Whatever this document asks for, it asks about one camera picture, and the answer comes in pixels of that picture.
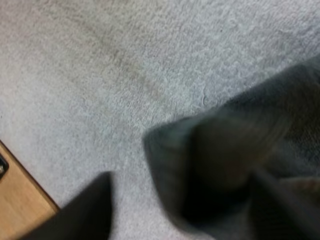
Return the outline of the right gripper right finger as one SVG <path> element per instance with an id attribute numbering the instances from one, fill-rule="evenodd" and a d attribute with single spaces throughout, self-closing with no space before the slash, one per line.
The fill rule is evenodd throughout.
<path id="1" fill-rule="evenodd" d="M 318 240 L 319 177 L 277 179 L 256 170 L 251 176 L 248 224 L 254 240 Z"/>

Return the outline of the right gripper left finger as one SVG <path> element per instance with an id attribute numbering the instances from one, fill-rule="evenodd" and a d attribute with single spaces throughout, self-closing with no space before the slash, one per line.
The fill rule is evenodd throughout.
<path id="1" fill-rule="evenodd" d="M 23 240 L 108 240 L 112 231 L 112 174 L 98 175 L 56 215 Z"/>

